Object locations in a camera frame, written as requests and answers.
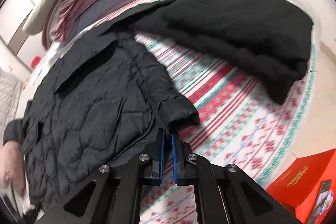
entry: jacket sleeve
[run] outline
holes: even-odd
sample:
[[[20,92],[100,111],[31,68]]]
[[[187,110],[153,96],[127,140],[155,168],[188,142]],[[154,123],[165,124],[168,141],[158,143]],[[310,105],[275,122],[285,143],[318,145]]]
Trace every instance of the jacket sleeve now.
[[[27,102],[26,110],[24,117],[26,117],[32,101]],[[23,125],[23,119],[15,119],[8,123],[6,126],[4,135],[3,135],[3,145],[8,141],[16,141],[19,144],[23,144],[23,141],[26,138],[26,127]]]
[[[141,43],[134,41],[128,50],[145,80],[152,107],[168,131],[177,132],[189,126],[199,125],[198,111],[191,101],[176,90],[166,67]]]

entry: jacket cuff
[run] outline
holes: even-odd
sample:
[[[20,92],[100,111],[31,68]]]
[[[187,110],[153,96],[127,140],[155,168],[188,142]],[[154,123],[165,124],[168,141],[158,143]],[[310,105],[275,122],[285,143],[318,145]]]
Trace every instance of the jacket cuff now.
[[[187,98],[177,97],[161,102],[159,115],[170,133],[200,124],[198,112]]]
[[[8,141],[16,141],[22,145],[24,139],[25,134],[22,129],[22,119],[9,122],[3,135],[3,145]]]

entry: orange box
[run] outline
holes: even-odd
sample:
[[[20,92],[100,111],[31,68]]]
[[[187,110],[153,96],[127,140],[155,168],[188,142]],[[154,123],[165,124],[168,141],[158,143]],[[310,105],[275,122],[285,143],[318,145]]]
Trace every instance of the orange box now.
[[[298,158],[266,191],[302,223],[320,224],[335,201],[336,149]]]

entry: black puffer jacket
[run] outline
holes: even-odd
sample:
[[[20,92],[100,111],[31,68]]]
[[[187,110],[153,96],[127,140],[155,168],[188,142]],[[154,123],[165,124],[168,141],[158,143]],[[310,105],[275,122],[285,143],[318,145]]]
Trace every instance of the black puffer jacket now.
[[[155,139],[199,123],[165,67],[125,32],[87,32],[50,69],[4,142],[17,140],[32,204],[46,211],[99,165],[124,164]]]

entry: phone image on box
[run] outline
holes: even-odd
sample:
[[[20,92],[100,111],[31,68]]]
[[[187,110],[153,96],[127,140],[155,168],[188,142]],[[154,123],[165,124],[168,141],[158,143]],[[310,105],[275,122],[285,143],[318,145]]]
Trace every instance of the phone image on box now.
[[[324,213],[332,204],[333,193],[330,191],[332,180],[326,180],[321,183],[321,188],[313,210],[311,211],[306,224],[315,224],[320,214]]]

